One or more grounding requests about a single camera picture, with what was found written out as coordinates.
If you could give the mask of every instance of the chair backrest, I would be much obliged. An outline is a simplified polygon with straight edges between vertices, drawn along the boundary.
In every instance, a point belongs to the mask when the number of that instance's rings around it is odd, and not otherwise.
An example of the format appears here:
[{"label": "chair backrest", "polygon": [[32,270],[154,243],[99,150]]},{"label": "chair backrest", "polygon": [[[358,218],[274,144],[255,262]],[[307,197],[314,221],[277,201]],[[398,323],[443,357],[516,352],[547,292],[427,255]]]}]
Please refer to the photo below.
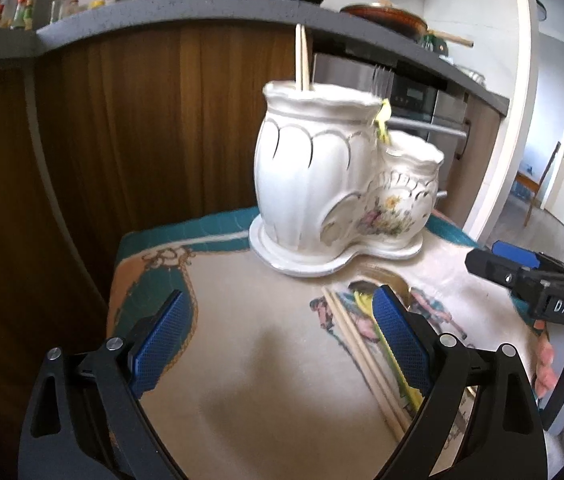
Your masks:
[{"label": "chair backrest", "polygon": [[539,187],[542,187],[542,183],[544,182],[544,179],[546,178],[546,174],[548,173],[548,170],[552,166],[553,160],[555,160],[555,156],[558,154],[560,147],[561,147],[561,142],[558,141],[558,143],[555,145],[555,149],[553,150],[553,154],[550,156],[550,159],[548,160],[548,164],[546,165],[546,169],[544,170],[544,173],[542,173],[542,178],[540,178],[540,181],[538,182]]}]

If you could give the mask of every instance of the white ceramic utensil holder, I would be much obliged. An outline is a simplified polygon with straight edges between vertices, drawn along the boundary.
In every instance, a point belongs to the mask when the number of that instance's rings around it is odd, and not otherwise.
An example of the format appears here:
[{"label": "white ceramic utensil holder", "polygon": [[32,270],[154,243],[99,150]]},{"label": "white ceramic utensil holder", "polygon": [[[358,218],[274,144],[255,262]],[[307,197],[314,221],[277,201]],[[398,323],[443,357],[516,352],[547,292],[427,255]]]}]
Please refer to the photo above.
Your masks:
[{"label": "white ceramic utensil holder", "polygon": [[391,132],[390,146],[378,142],[382,101],[366,92],[270,82],[264,96],[251,248],[294,276],[330,274],[356,254],[417,254],[442,152],[404,132]]}]

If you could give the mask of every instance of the silver bolt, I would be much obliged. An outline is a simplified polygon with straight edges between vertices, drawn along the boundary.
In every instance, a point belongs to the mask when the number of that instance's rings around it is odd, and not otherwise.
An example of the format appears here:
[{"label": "silver bolt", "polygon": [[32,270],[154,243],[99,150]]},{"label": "silver bolt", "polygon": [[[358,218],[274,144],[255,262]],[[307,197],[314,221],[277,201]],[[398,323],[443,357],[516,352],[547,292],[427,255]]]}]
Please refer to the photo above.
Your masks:
[{"label": "silver bolt", "polygon": [[122,338],[120,337],[112,337],[107,341],[107,348],[109,350],[117,350],[122,346]]},{"label": "silver bolt", "polygon": [[55,348],[51,348],[46,353],[46,357],[48,357],[49,361],[55,361],[57,358],[59,358],[60,355],[62,355],[62,351],[57,348],[57,346]]},{"label": "silver bolt", "polygon": [[444,346],[447,346],[448,348],[452,348],[457,345],[457,339],[454,335],[442,334],[440,336],[440,343],[442,343]]},{"label": "silver bolt", "polygon": [[513,345],[509,345],[508,343],[502,345],[502,352],[504,353],[504,355],[507,355],[509,357],[515,357],[515,354],[517,354],[515,347]]}]

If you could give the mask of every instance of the tablecloth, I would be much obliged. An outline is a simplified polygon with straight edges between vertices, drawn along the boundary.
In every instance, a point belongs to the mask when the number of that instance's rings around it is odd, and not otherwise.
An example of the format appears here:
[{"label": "tablecloth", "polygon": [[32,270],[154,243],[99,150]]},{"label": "tablecloth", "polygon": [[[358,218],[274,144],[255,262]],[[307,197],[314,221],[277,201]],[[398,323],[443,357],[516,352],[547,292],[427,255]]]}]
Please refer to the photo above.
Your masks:
[{"label": "tablecloth", "polygon": [[[530,373],[535,336],[524,306],[466,272],[465,255],[476,244],[444,219],[431,217],[423,250],[411,260],[359,257],[332,276],[300,279],[249,250],[256,215],[256,208],[211,215],[128,234],[120,244],[109,335],[124,336],[174,288],[188,295],[189,328],[140,403],[189,478],[376,476],[396,439],[321,307],[322,288],[332,288],[371,351],[381,352],[355,304],[369,267],[402,276],[437,332],[477,348],[512,343]],[[469,412],[467,402],[438,469],[452,463]]]}]

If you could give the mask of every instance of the blue gripper pad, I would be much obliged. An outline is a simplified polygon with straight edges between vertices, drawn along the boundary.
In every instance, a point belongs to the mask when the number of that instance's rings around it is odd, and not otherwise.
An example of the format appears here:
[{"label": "blue gripper pad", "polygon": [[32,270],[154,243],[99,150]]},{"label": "blue gripper pad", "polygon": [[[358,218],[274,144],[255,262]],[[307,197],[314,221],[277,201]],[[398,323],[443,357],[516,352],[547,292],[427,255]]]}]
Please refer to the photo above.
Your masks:
[{"label": "blue gripper pad", "polygon": [[428,353],[404,318],[406,309],[396,304],[385,290],[373,294],[373,316],[401,368],[407,383],[426,397],[433,388]]},{"label": "blue gripper pad", "polygon": [[540,261],[533,251],[507,244],[501,240],[493,244],[491,251],[497,256],[513,260],[515,263],[529,267],[529,269],[537,269],[540,266]]},{"label": "blue gripper pad", "polygon": [[190,326],[188,298],[181,292],[173,294],[152,320],[152,329],[140,348],[134,352],[131,391],[139,399],[158,383],[173,351],[181,345]]}]

